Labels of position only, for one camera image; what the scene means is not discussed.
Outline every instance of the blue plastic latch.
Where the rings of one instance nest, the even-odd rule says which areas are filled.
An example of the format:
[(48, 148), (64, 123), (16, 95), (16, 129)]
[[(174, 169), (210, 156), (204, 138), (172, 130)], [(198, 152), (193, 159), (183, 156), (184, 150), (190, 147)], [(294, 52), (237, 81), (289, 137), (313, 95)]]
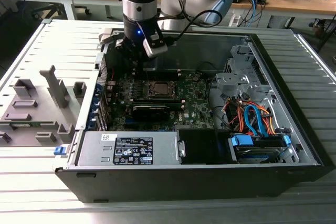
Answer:
[(54, 155), (55, 156), (67, 155), (66, 150), (67, 149), (63, 146), (57, 146), (57, 147), (55, 147)]
[(98, 92), (102, 91), (102, 89), (103, 89), (102, 86), (100, 84), (98, 84), (98, 83), (96, 83), (96, 87), (95, 88), (96, 88), (96, 91), (98, 91)]
[(235, 135), (231, 138), (231, 141), (233, 146), (253, 145), (252, 137), (248, 135)]
[(234, 137), (231, 137), (231, 141), (232, 141), (232, 145), (233, 146), (237, 146), (239, 143), (238, 143), (238, 139), (234, 136)]
[(290, 137), (285, 135), (283, 136), (284, 142), (288, 145), (290, 145), (292, 143), (292, 141), (290, 140)]

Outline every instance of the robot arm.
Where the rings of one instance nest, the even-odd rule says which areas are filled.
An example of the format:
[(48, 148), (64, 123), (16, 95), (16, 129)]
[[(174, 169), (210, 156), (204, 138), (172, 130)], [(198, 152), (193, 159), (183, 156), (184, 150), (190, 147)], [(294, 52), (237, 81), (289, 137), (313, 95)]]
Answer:
[[(214, 9), (223, 6), (223, 0), (184, 0), (187, 5), (187, 13), (195, 16), (196, 13), (207, 9)], [(209, 3), (222, 3), (209, 6)], [(232, 0), (225, 0), (225, 8), (222, 8), (221, 14), (225, 16)], [(166, 13), (181, 12), (178, 0), (162, 0), (162, 10)], [(123, 21), (125, 38), (119, 47), (127, 48), (128, 51), (145, 50), (148, 58), (155, 58), (158, 54), (167, 51), (167, 45), (157, 21), (158, 0), (122, 0)], [(209, 20), (211, 15), (202, 15), (202, 21)]]
[(122, 0), (122, 8), (127, 39), (142, 44), (149, 58), (167, 51), (157, 23), (158, 0)]

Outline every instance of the red wire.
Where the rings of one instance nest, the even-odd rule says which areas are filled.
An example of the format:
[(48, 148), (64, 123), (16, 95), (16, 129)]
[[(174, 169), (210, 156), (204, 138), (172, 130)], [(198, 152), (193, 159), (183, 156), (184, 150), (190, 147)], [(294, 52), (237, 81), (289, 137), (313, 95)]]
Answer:
[(244, 119), (243, 119), (243, 116), (241, 114), (240, 106), (238, 106), (238, 116), (239, 116), (239, 123), (240, 123), (239, 131), (243, 132), (243, 129), (244, 129)]
[(229, 105), (230, 102), (227, 102), (223, 108), (223, 110), (226, 110), (226, 107)]
[(268, 133), (268, 134), (271, 134), (271, 133), (270, 133), (269, 126), (268, 126), (268, 120), (265, 119), (265, 118), (263, 118), (262, 120), (263, 120), (263, 122), (266, 124), (266, 127), (267, 127), (267, 133)]
[(232, 123), (237, 119), (237, 117), (238, 117), (238, 116), (236, 116), (235, 118), (233, 118), (233, 119), (231, 120), (231, 122), (229, 122), (229, 124), (232, 124)]
[(249, 103), (249, 104), (252, 104), (252, 105), (255, 105), (255, 106), (259, 106), (257, 103), (254, 103), (254, 102), (246, 102), (246, 103)]
[(110, 81), (112, 81), (112, 80), (113, 80), (113, 77), (114, 77), (114, 68), (112, 68), (112, 78), (111, 78), (111, 80), (110, 80)]

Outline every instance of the metal frame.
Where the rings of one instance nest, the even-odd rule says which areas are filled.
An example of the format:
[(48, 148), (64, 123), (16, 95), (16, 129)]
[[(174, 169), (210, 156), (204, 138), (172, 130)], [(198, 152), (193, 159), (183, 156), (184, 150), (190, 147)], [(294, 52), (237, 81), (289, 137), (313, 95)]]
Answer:
[[(291, 94), (278, 69), (271, 60), (255, 34), (227, 33), (199, 29), (196, 35), (239, 36), (249, 41), (260, 67), (279, 101), (285, 106), (284, 110), (290, 115), (290, 123), (297, 135), (303, 138), (303, 148), (312, 152), (315, 161), (309, 163), (290, 164), (239, 164), (239, 165), (153, 165), (147, 166), (82, 166), (78, 163), (59, 166), (55, 174), (79, 197), (83, 202), (118, 202), (150, 200), (189, 200), (216, 199), (232, 197), (254, 197), (256, 195), (277, 196), (297, 182), (316, 180), (334, 169), (334, 164), (326, 153), (314, 130), (308, 123), (302, 110)], [(71, 160), (79, 160), (81, 151), (70, 149)], [(176, 178), (183, 177), (183, 185), (177, 187)], [(235, 186), (230, 191), (218, 191), (219, 185), (229, 187), (236, 179)], [(244, 187), (245, 181), (238, 178), (249, 177), (249, 186)], [(137, 181), (135, 187), (123, 187), (127, 181)], [(137, 193), (139, 188), (148, 186), (153, 189), (151, 194)], [(202, 193), (192, 193), (194, 186), (202, 188)]]
[[(115, 0), (27, 0), (27, 1), (37, 1), (37, 2), (53, 2), (53, 3), (61, 3), (64, 5), (66, 14), (69, 20), (76, 20), (77, 15), (74, 9), (74, 5), (104, 5), (106, 9), (109, 9), (109, 6), (121, 6), (121, 2)], [(232, 16), (229, 21), (229, 26), (237, 26), (238, 22), (234, 22), (235, 18), (240, 18), (245, 16), (245, 13), (249, 8), (230, 8)], [(324, 13), (306, 13), (306, 12), (288, 12), (288, 11), (278, 11), (278, 10), (263, 10), (263, 16), (260, 21), (259, 27), (266, 28), (268, 21), (272, 15), (275, 16), (288, 16), (288, 17), (301, 17), (301, 18), (320, 18), (320, 19), (332, 19), (333, 14), (324, 14)]]
[[(55, 20), (52, 23), (58, 30), (54, 29), (50, 31), (50, 34), (57, 37), (60, 37), (59, 31), (65, 27), (67, 31), (71, 31), (71, 29), (76, 30), (83, 25), (104, 28), (111, 24), (117, 24), (70, 20)], [(46, 25), (42, 24), (42, 32), (46, 29)], [(227, 32), (246, 32), (244, 28), (224, 29)], [(192, 27), (192, 30), (197, 31), (198, 28)], [(301, 50), (307, 50), (309, 51), (307, 54), (313, 55), (311, 47), (298, 38), (300, 35), (296, 35), (297, 39), (295, 39), (294, 34), (289, 30), (251, 28), (249, 31), (258, 34), (261, 42), (265, 42), (264, 47), (271, 58), (277, 57), (276, 66), (278, 68), (284, 68), (287, 65), (293, 68), (298, 63), (286, 63), (288, 57), (281, 60), (272, 50), (283, 50), (283, 47), (290, 50), (289, 48), (294, 48), (299, 44), (298, 40), (302, 44), (302, 47), (300, 45)], [(27, 50), (37, 40), (36, 38), (29, 40), (18, 58), (25, 56)], [(324, 75), (334, 77), (333, 73), (324, 73)], [(6, 79), (1, 80), (2, 87), (6, 86)], [(295, 83), (291, 87), (301, 88), (303, 84)], [(329, 154), (336, 158), (333, 152), (336, 147), (334, 130), (330, 130), (330, 133), (330, 135), (323, 134), (320, 137), (324, 139), (323, 143), (325, 148), (330, 151)], [(336, 222), (336, 212), (334, 211), (336, 207), (335, 171), (316, 182), (300, 183), (277, 198), (83, 204), (54, 175), (53, 167), (56, 163), (66, 160), (55, 159), (53, 150), (52, 147), (0, 148), (0, 166), (2, 167), (0, 170), (2, 184), (0, 212), (3, 219), (10, 219), (14, 223), (20, 223), (22, 220), (31, 220), (35, 223), (58, 223), (59, 219), (71, 219), (82, 224), (107, 223), (111, 220), (146, 222), (147, 224), (159, 222), (192, 222), (195, 224), (206, 222), (304, 224), (309, 222), (311, 224), (330, 224)]]

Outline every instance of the gray floor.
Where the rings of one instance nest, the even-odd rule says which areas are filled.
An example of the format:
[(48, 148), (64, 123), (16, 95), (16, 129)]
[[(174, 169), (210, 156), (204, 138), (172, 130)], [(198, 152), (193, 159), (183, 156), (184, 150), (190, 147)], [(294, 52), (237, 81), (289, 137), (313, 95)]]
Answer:
[[(0, 57), (0, 77), (8, 69), (20, 50), (24, 47), (31, 34), (39, 25), (39, 20), (33, 20), (31, 10), (47, 5), (48, 3), (29, 2), (18, 3), (19, 12), (11, 13), (0, 20), (0, 41), (2, 42), (2, 53)], [(91, 15), (86, 15), (83, 9), (77, 10), (79, 20), (99, 20), (99, 21), (122, 21), (121, 6), (111, 6), (112, 19), (106, 17), (105, 7), (98, 5), (88, 5), (91, 10)], [(58, 19), (66, 19), (65, 16), (54, 16)], [(308, 24), (313, 19), (296, 18), (291, 25), (291, 28), (296, 33), (301, 33), (307, 42), (313, 47), (319, 42), (315, 37), (314, 32)], [(336, 65), (332, 62), (332, 57), (336, 55), (336, 36), (332, 36), (330, 40), (320, 51), (320, 56), (335, 72)]]

